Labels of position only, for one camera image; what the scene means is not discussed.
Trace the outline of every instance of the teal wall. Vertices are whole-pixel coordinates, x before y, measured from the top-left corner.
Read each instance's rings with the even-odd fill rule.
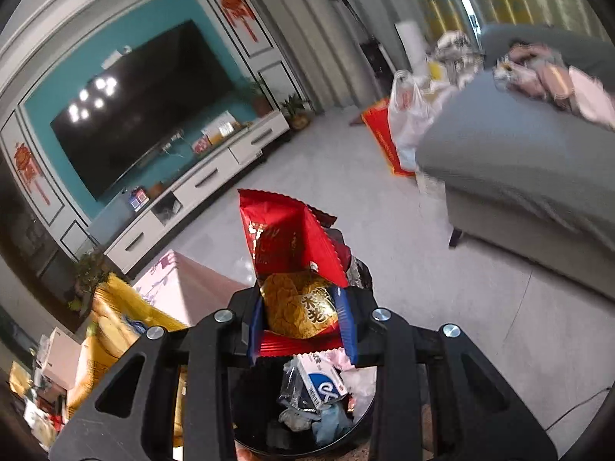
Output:
[[[136,48],[154,36],[189,19],[197,24],[229,78],[236,84],[241,83],[243,75],[238,65],[197,0],[151,0],[97,31],[81,43],[54,68],[25,103],[32,128],[45,154],[67,190],[91,219],[122,187],[131,188],[139,185],[149,187],[158,181],[165,181],[172,177],[189,163],[192,151],[188,144],[181,140],[173,143],[169,152],[180,154],[183,157],[162,154],[147,167],[129,173],[115,188],[99,200],[95,200],[66,157],[53,133],[51,121],[62,109],[66,109],[70,100],[93,76],[103,71],[101,64],[113,51],[121,51],[125,45]],[[206,124],[207,120],[225,110],[229,110],[238,121],[249,121],[256,117],[248,104],[232,95],[227,96],[202,112],[199,119],[186,129],[184,135],[186,141],[191,143],[196,140],[201,135],[200,128]]]

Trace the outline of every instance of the screw head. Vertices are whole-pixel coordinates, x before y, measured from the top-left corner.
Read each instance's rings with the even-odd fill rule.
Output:
[[[213,318],[216,319],[216,322],[229,322],[233,320],[233,313],[228,308],[223,308],[222,310],[217,311]]]
[[[442,328],[442,332],[444,333],[444,336],[448,338],[456,338],[461,334],[461,329],[459,329],[459,326],[455,324],[447,324]]]
[[[152,326],[145,334],[150,340],[158,340],[158,338],[161,338],[164,334],[164,329],[162,329],[160,326]]]
[[[379,322],[385,322],[391,318],[391,311],[386,308],[377,308],[371,313],[371,316]]]

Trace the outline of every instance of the tv screen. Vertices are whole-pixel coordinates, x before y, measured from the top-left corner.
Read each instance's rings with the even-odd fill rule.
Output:
[[[99,198],[232,88],[196,24],[186,21],[88,81],[51,127],[82,182]]]

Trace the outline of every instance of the potted plant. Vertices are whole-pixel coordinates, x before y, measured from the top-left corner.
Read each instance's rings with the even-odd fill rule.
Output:
[[[294,130],[303,130],[310,123],[309,116],[305,110],[307,102],[299,97],[299,94],[293,93],[282,103],[284,117]]]
[[[246,80],[236,88],[238,97],[251,104],[259,118],[268,115],[273,108],[264,94],[266,88],[263,80]]]
[[[111,266],[100,250],[93,250],[81,257],[75,265],[75,292],[79,300],[89,300],[99,283],[105,282]],[[77,299],[69,303],[69,308],[78,311],[81,306]]]

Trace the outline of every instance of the drawer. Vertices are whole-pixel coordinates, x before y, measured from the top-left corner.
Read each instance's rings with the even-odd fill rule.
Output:
[[[239,172],[240,168],[233,154],[228,149],[224,149],[212,161],[199,168],[194,175],[175,189],[173,194],[184,207],[201,203],[235,173]]]
[[[240,164],[246,163],[253,159],[270,141],[280,136],[287,129],[288,123],[286,119],[279,114],[262,126],[250,130],[242,139],[232,144],[231,152]]]
[[[122,272],[128,272],[164,234],[164,226],[149,211],[134,223],[128,232],[107,251],[107,256]]]

